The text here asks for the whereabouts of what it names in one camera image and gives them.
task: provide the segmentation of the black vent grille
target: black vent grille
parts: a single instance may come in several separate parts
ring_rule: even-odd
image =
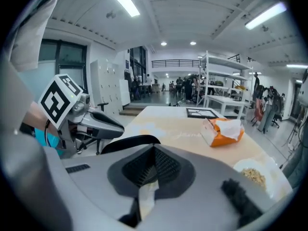
[[[124,176],[139,188],[156,180],[159,187],[175,180],[180,173],[180,163],[164,152],[152,148],[124,165]]]
[[[75,172],[78,172],[78,171],[82,171],[82,170],[85,170],[87,168],[90,168],[89,165],[87,164],[81,164],[81,165],[77,165],[77,166],[73,166],[73,167],[67,167],[65,168],[66,171],[71,174],[71,173],[75,173]]]

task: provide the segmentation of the railing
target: railing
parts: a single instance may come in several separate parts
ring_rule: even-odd
[[[152,68],[154,67],[199,67],[199,60],[158,60],[152,61]],[[205,62],[201,62],[201,67],[205,67]]]
[[[240,60],[240,55],[239,55],[239,54],[237,54],[237,55],[235,55],[235,56],[232,56],[232,57],[229,57],[228,60],[234,61],[234,62],[238,62],[238,63],[241,62],[241,60]]]
[[[252,58],[250,58],[250,57],[247,57],[247,61],[248,61],[248,62],[255,62],[255,60],[252,59]]]

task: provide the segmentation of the white shelving unit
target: white shelving unit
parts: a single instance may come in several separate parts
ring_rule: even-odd
[[[201,67],[201,61],[205,61],[205,66],[206,66],[205,71]],[[236,80],[242,80],[242,81],[248,80],[247,78],[240,76],[240,75],[232,75],[232,74],[229,74],[229,73],[211,70],[209,64],[222,65],[222,66],[230,67],[230,68],[233,68],[233,69],[236,69],[236,70],[251,70],[251,73],[253,73],[252,67],[248,67],[248,66],[246,66],[242,63],[234,62],[234,61],[224,59],[224,58],[221,58],[221,57],[209,55],[208,51],[206,51],[205,56],[203,56],[201,59],[199,59],[199,83],[201,81],[200,80],[201,71],[206,76],[206,84],[201,86],[201,87],[205,87],[205,95],[202,97],[201,100],[199,100],[200,89],[198,89],[197,106],[204,100],[203,107],[205,107],[205,102],[206,102],[206,98],[207,98],[207,90],[208,90],[209,87],[218,88],[218,89],[242,91],[242,90],[239,90],[239,89],[236,89],[236,88],[228,88],[228,87],[220,87],[220,86],[209,85],[208,84],[209,75],[216,75],[216,76],[221,76],[221,77],[231,78],[231,79],[236,79]],[[251,91],[250,91],[250,95],[249,95],[249,103],[250,103],[250,101],[251,101]]]

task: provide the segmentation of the black cable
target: black cable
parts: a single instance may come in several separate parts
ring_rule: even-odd
[[[295,130],[296,130],[296,126],[297,126],[297,123],[295,122],[294,127],[293,127],[293,129],[292,129],[292,131],[291,131],[291,133],[290,133],[290,135],[289,135],[287,141],[282,145],[282,147],[284,147],[284,146],[289,142],[289,139],[290,139],[290,137],[292,136],[292,138],[291,138],[291,140],[290,140],[290,143],[291,143],[291,141],[292,141],[292,139],[293,139],[293,136],[294,136],[294,133],[295,133]]]
[[[49,140],[48,140],[48,136],[47,136],[47,129],[48,129],[49,124],[50,124],[50,120],[47,119],[47,122],[46,122],[46,125],[45,125],[45,130],[44,130],[44,137],[45,137],[46,145],[51,147],[50,143],[49,143]]]
[[[299,145],[302,144],[304,148],[308,148],[308,146],[305,146],[304,143],[300,140],[300,137],[302,137],[304,131],[302,131],[302,133],[300,132],[301,128],[308,122],[308,117],[306,118],[306,121],[303,123],[303,125],[300,126],[300,128],[298,129],[298,141],[299,141]],[[292,156],[292,154],[295,152],[295,150],[293,150],[290,155],[288,156],[288,158],[286,159],[286,161],[281,164],[281,166],[279,167],[280,169],[283,167],[283,165],[288,162],[289,158]]]

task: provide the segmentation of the black window frame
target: black window frame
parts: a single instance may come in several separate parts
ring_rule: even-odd
[[[80,45],[80,44],[75,44],[67,41],[62,41],[62,40],[53,40],[53,39],[43,39],[41,44],[44,43],[53,43],[56,44],[56,56],[55,56],[55,61],[56,61],[56,72],[55,74],[58,75],[60,73],[60,68],[61,69],[68,69],[68,68],[81,68],[82,73],[83,73],[83,83],[84,87],[83,89],[85,90],[86,93],[88,93],[88,84],[87,84],[87,46],[86,45]],[[81,62],[71,62],[71,61],[63,61],[60,59],[60,48],[62,45],[66,46],[73,46],[75,48],[80,48],[82,49],[82,59]]]
[[[135,47],[139,48],[139,57],[140,57],[140,62],[137,61],[134,55],[134,48],[131,48],[129,50],[129,57],[130,57],[130,64],[134,64],[133,66],[133,73],[134,75],[138,78],[138,75],[141,75],[141,83],[145,83],[146,81],[146,52],[143,46]]]

